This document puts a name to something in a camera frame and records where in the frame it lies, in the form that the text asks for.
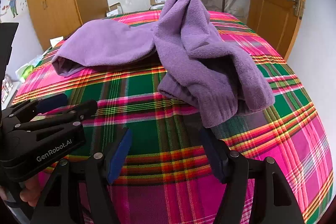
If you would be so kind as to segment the person's left hand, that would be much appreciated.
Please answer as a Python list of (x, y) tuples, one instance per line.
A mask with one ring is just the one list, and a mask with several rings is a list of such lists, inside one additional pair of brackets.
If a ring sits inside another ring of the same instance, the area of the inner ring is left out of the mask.
[(38, 175), (35, 175), (24, 182), (24, 188), (19, 196), (23, 202), (28, 203), (31, 207), (35, 207), (40, 195), (41, 186), (39, 184)]

